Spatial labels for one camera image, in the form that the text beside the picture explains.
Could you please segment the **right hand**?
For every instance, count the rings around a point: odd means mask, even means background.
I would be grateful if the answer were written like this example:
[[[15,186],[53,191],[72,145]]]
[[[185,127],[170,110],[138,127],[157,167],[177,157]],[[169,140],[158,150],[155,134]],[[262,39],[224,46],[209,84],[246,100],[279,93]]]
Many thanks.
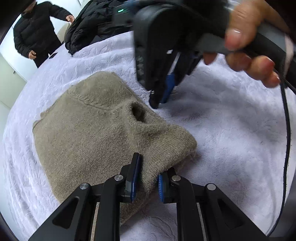
[[[266,1],[243,1],[236,6],[225,32],[225,47],[232,53],[225,59],[232,70],[244,71],[252,79],[260,80],[265,87],[275,88],[280,84],[280,78],[274,72],[274,62],[267,56],[251,58],[238,51],[254,40],[257,28],[264,21],[285,33],[290,32],[286,22]]]

